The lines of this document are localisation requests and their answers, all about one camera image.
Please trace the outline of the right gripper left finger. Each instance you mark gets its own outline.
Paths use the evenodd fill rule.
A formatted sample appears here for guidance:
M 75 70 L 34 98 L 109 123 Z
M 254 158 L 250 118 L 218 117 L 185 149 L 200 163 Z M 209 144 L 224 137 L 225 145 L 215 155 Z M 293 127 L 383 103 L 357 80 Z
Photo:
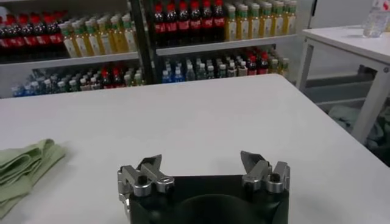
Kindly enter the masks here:
M 143 158 L 134 168 L 121 166 L 117 171 L 118 195 L 120 201 L 126 201 L 131 195 L 148 197 L 153 191 L 171 194 L 174 190 L 174 177 L 160 171 L 162 155 Z

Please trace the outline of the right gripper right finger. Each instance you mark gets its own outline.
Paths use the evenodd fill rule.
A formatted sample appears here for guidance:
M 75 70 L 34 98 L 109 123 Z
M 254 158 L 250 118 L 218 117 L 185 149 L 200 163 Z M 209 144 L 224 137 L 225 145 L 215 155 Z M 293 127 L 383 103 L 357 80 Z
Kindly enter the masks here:
M 278 161 L 274 167 L 263 156 L 247 151 L 240 152 L 241 161 L 246 171 L 242 176 L 244 187 L 250 192 L 265 190 L 272 194 L 289 191 L 290 167 L 288 163 Z

